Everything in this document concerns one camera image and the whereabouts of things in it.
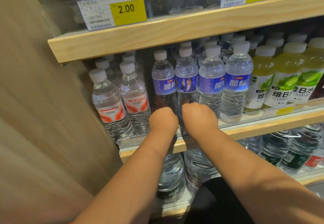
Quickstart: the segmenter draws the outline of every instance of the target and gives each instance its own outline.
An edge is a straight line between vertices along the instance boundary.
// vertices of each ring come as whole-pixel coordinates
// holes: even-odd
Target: person
[[[218,193],[208,186],[211,180],[198,190],[185,224],[324,223],[324,201],[222,132],[210,108],[185,103],[182,115],[187,132],[222,176],[215,178]],[[73,224],[149,222],[164,159],[179,123],[164,107],[153,112],[149,124],[143,143]],[[199,194],[204,189],[209,193]],[[213,200],[201,197],[210,193]]]
[[[192,85],[192,79],[191,78],[187,78],[187,80],[183,80],[182,85],[180,86],[180,89],[183,90],[185,93],[188,92],[194,92],[196,91],[196,86]]]

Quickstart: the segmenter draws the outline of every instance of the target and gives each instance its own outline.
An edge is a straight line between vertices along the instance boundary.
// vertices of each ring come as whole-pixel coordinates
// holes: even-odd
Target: blue label
[[[198,75],[193,77],[177,77],[176,87],[178,92],[189,93],[198,90]]]
[[[231,75],[225,74],[224,88],[230,91],[245,91],[249,88],[251,74],[248,75]]]
[[[153,79],[155,93],[159,95],[168,95],[176,91],[175,76],[165,80]]]
[[[204,78],[199,76],[199,91],[205,94],[218,94],[224,88],[224,76],[218,78]]]

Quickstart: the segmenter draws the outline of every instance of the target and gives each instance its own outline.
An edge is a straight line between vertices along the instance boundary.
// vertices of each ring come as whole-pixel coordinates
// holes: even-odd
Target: red and white label
[[[318,157],[318,156],[314,156],[312,155],[310,157],[310,159],[308,159],[308,161],[305,163],[305,165],[309,166],[309,167],[316,167],[320,162],[322,162],[323,157]]]
[[[112,106],[96,109],[104,123],[115,122],[123,119],[126,116],[125,108],[121,100]]]
[[[147,93],[133,98],[123,98],[128,113],[136,113],[146,111],[150,108]]]

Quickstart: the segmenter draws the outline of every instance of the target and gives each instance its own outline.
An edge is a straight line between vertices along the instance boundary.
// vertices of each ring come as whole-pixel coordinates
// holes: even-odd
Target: wooden shelf edge
[[[305,179],[305,177],[296,177],[296,181],[300,184],[306,186],[314,183],[324,182],[324,168],[316,169],[313,171],[314,177],[311,176]],[[183,216],[190,210],[190,203],[181,204],[179,206],[174,206],[166,209],[162,209],[156,213],[151,214],[151,219],[158,219],[163,217],[179,217]]]
[[[59,63],[324,15],[324,0],[268,0],[48,40]]]
[[[221,130],[231,136],[234,140],[240,140],[247,137],[258,136],[277,132],[280,130],[297,128],[307,124],[315,124],[324,121],[324,108],[317,108],[305,112],[298,112],[284,116],[278,116],[259,120],[257,122],[250,122],[222,128]],[[198,145],[195,140],[187,135],[178,137],[171,143],[168,153],[180,153],[187,150],[195,149]],[[120,152],[120,158],[125,163],[128,158],[135,152],[136,149],[130,148],[128,151]]]

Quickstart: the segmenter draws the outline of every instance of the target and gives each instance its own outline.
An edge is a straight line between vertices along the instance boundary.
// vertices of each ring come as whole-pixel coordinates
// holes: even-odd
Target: black pants
[[[197,191],[184,224],[254,223],[222,177],[206,181]]]

